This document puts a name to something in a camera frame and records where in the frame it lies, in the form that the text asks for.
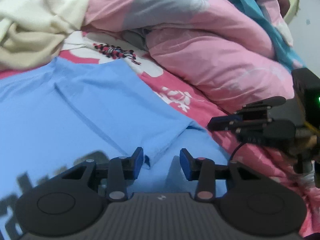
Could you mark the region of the operator right hand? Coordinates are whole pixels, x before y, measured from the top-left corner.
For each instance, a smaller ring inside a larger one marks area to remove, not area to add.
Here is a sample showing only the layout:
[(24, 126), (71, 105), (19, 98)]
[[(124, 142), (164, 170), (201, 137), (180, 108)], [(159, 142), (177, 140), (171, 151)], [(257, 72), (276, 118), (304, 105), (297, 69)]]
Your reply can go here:
[(308, 138), (304, 139), (304, 148), (305, 149), (312, 149), (317, 145), (318, 137), (316, 135), (312, 135)]

